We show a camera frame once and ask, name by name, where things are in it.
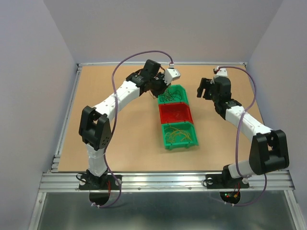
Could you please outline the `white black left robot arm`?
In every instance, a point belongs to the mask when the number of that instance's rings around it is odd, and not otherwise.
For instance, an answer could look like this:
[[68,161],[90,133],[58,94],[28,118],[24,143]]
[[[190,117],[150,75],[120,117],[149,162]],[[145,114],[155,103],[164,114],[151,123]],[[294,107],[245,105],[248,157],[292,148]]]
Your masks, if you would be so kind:
[[142,69],[131,73],[119,88],[114,87],[114,92],[101,103],[83,108],[79,135],[87,148],[89,166],[81,176],[81,182],[97,189],[106,185],[108,169],[105,151],[115,131],[110,123],[117,122],[118,113],[147,91],[158,97],[179,78],[180,73],[173,64],[162,69],[161,64],[149,59]]

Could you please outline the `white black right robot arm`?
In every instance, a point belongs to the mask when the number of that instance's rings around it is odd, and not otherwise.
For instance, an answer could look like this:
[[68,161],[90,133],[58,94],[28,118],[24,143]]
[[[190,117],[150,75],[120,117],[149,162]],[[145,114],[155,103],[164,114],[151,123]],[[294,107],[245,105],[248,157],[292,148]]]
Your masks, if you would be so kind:
[[282,130],[273,130],[263,125],[247,113],[238,101],[232,99],[231,81],[227,77],[202,78],[197,97],[213,101],[217,114],[233,124],[251,142],[248,160],[226,165],[221,173],[206,177],[205,182],[209,189],[234,188],[242,184],[245,177],[262,175],[289,166],[286,134]]

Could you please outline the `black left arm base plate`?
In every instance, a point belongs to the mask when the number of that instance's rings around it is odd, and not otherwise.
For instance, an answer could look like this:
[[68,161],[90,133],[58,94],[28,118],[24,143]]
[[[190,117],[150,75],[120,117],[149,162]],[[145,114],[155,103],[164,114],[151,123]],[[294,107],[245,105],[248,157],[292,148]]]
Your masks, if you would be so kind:
[[115,177],[111,174],[103,174],[101,177],[95,177],[87,174],[78,174],[76,175],[77,180],[79,181],[79,190],[118,190],[119,183],[122,181],[122,175],[116,174]]

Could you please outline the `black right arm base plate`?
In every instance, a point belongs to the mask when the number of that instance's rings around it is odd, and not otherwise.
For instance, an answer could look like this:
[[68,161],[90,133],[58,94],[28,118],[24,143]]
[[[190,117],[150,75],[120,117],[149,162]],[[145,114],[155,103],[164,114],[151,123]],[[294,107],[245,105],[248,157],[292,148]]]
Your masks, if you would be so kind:
[[208,189],[249,188],[249,183],[243,183],[242,178],[227,178],[219,173],[207,174],[205,176],[205,180],[202,183],[203,186],[207,187]]

